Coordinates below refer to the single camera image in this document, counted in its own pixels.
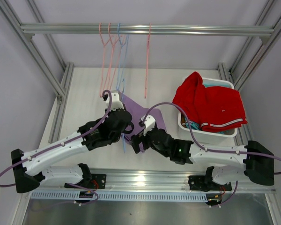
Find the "lilac trousers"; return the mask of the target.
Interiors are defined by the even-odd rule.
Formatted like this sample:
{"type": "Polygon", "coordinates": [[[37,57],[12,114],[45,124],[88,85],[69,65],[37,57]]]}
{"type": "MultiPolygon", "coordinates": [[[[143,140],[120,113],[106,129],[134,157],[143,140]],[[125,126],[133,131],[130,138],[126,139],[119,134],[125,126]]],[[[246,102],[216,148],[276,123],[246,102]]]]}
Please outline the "lilac trousers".
{"type": "MultiPolygon", "coordinates": [[[[141,120],[143,120],[143,117],[149,109],[142,107],[140,104],[136,103],[131,98],[121,92],[119,93],[119,95],[126,110],[132,116],[132,123],[134,125],[134,129],[130,134],[124,134],[124,139],[127,144],[133,146],[132,137],[134,135],[137,136],[143,130],[139,123],[141,120]]],[[[166,125],[162,113],[158,108],[154,108],[152,111],[150,111],[146,119],[148,119],[149,116],[153,116],[158,128],[164,129],[166,131],[166,125]]]]}

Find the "brown trousers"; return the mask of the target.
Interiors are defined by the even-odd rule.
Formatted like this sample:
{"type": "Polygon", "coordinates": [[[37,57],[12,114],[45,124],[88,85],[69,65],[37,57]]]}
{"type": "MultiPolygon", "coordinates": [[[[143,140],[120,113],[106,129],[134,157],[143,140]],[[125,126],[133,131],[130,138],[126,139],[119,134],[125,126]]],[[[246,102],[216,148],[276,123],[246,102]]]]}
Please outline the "brown trousers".
{"type": "Polygon", "coordinates": [[[188,128],[188,123],[187,123],[187,121],[185,119],[185,116],[181,115],[180,123],[181,123],[181,126],[183,126],[184,128],[188,128]]]}

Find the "teal trousers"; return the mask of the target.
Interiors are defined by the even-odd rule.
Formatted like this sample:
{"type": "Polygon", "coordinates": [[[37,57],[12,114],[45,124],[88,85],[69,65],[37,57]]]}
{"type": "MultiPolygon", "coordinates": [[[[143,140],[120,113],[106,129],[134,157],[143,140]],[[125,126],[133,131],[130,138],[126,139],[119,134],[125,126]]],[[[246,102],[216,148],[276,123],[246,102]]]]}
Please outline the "teal trousers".
{"type": "MultiPolygon", "coordinates": [[[[230,88],[230,89],[234,89],[234,85],[228,81],[225,80],[219,80],[219,79],[211,79],[211,78],[202,78],[203,80],[203,85],[205,87],[214,87],[214,86],[220,86],[220,87],[225,87],[225,88],[230,88]]],[[[178,113],[178,136],[183,139],[183,138],[191,138],[191,135],[189,133],[189,129],[188,128],[184,128],[183,126],[181,126],[181,115],[182,113],[179,112],[178,113]]],[[[194,136],[197,139],[200,138],[219,138],[219,139],[225,139],[225,138],[232,138],[235,137],[237,135],[237,129],[230,129],[230,130],[226,130],[223,131],[221,133],[212,133],[212,132],[205,132],[205,131],[201,131],[201,130],[193,130],[194,136]]]]}

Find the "blue hanger of teal trousers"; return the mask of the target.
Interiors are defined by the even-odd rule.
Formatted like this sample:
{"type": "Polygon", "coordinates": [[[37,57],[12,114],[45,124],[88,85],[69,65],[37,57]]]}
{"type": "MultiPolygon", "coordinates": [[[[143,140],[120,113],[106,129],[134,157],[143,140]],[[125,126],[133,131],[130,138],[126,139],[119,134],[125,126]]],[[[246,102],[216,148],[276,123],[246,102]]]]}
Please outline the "blue hanger of teal trousers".
{"type": "Polygon", "coordinates": [[[129,35],[124,35],[123,38],[120,36],[120,28],[121,23],[117,26],[117,35],[118,40],[120,44],[120,52],[119,52],[119,64],[118,64],[118,76],[117,76],[117,84],[116,84],[116,90],[120,90],[122,88],[121,92],[125,92],[125,85],[126,80],[124,76],[124,70],[126,67],[126,59],[127,59],[127,52],[128,52],[128,46],[129,46],[129,35]]]}

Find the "blue hanger of lilac trousers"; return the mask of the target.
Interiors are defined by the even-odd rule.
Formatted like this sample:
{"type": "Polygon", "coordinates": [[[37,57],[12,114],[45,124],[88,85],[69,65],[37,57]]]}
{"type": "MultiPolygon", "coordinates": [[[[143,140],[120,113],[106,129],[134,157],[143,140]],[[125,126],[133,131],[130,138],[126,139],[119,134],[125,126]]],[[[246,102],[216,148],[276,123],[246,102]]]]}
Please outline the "blue hanger of lilac trousers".
{"type": "MultiPolygon", "coordinates": [[[[125,92],[125,86],[126,86],[126,80],[125,80],[125,78],[122,79],[122,84],[123,84],[123,87],[122,87],[121,100],[123,99],[123,97],[124,97],[124,92],[125,92]]],[[[125,153],[125,152],[126,152],[126,143],[125,143],[124,134],[121,135],[121,138],[122,138],[122,144],[123,144],[123,151],[124,151],[124,153],[125,153]]]]}

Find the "red trousers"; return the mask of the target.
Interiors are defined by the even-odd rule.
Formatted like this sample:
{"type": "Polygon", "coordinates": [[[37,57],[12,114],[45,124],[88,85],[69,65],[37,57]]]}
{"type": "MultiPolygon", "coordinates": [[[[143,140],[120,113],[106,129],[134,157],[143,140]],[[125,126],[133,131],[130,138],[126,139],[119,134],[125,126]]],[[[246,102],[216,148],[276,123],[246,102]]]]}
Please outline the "red trousers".
{"type": "Polygon", "coordinates": [[[198,72],[183,81],[172,102],[205,132],[223,132],[248,123],[239,92],[222,86],[205,87],[198,72]]]}

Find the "pink hanger of brown trousers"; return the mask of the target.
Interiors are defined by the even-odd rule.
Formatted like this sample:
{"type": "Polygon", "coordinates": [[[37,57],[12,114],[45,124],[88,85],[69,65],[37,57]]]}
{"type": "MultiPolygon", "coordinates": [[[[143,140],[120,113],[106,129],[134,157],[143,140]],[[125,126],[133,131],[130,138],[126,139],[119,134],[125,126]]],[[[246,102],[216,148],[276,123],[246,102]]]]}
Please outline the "pink hanger of brown trousers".
{"type": "Polygon", "coordinates": [[[118,40],[118,35],[111,34],[111,23],[108,24],[107,30],[108,30],[108,36],[109,36],[109,38],[111,38],[111,41],[108,44],[108,45],[111,45],[111,53],[110,53],[109,65],[107,67],[107,73],[106,73],[106,75],[104,75],[104,88],[103,88],[103,90],[111,90],[113,80],[114,80],[114,76],[115,76],[115,73],[116,73],[116,70],[117,70],[118,64],[119,64],[119,53],[118,53],[118,58],[116,60],[114,72],[113,72],[113,75],[111,75],[111,69],[112,69],[112,65],[113,65],[115,48],[116,48],[119,40],[118,40]]]}

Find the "pink hanger of yellow trousers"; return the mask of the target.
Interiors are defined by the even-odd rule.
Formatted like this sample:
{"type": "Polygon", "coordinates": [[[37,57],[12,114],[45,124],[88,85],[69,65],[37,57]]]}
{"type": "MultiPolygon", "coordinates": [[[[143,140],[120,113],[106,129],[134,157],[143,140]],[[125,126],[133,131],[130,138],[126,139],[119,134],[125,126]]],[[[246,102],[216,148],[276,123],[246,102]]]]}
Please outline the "pink hanger of yellow trousers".
{"type": "Polygon", "coordinates": [[[102,35],[102,23],[99,23],[99,35],[100,35],[101,43],[103,45],[102,67],[101,67],[101,84],[100,84],[100,91],[99,91],[99,96],[102,97],[103,96],[103,88],[104,88],[105,52],[106,52],[106,46],[111,41],[110,37],[106,41],[104,41],[103,35],[102,35]]]}

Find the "pink hanger of red trousers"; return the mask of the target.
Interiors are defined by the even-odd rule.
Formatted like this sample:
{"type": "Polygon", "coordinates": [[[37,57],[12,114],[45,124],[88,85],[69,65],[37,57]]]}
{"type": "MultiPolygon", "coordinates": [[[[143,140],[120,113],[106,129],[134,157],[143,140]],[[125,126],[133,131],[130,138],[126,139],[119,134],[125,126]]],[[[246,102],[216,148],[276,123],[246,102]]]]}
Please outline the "pink hanger of red trousers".
{"type": "Polygon", "coordinates": [[[144,91],[145,99],[147,98],[147,94],[148,94],[148,62],[149,62],[149,51],[150,51],[150,35],[151,35],[151,23],[149,24],[148,36],[147,36],[145,91],[144,91]]]}

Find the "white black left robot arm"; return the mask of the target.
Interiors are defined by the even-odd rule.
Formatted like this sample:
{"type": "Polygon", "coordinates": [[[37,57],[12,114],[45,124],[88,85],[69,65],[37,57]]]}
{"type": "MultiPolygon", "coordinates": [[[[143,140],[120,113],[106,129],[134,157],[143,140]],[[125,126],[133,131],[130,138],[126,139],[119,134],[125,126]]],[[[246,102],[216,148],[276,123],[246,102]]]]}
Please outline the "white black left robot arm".
{"type": "Polygon", "coordinates": [[[134,127],[132,115],[125,109],[110,111],[105,119],[87,122],[70,136],[50,144],[47,148],[24,152],[11,152],[17,193],[27,193],[39,186],[64,186],[65,188],[90,188],[92,174],[87,164],[54,166],[75,154],[105,147],[129,134],[134,127]]]}

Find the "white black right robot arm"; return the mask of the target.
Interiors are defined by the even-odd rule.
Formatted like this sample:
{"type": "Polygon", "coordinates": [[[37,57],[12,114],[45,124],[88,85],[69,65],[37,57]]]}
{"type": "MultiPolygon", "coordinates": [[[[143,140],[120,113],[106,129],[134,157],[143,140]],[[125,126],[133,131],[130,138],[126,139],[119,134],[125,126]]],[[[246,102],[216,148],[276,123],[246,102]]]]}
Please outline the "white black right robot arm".
{"type": "Polygon", "coordinates": [[[131,145],[135,153],[153,149],[179,165],[208,163],[205,175],[188,178],[190,190],[231,190],[232,182],[246,178],[258,185],[274,185],[273,154],[256,141],[217,153],[200,148],[193,141],[174,139],[164,129],[154,128],[133,135],[131,145]]]}

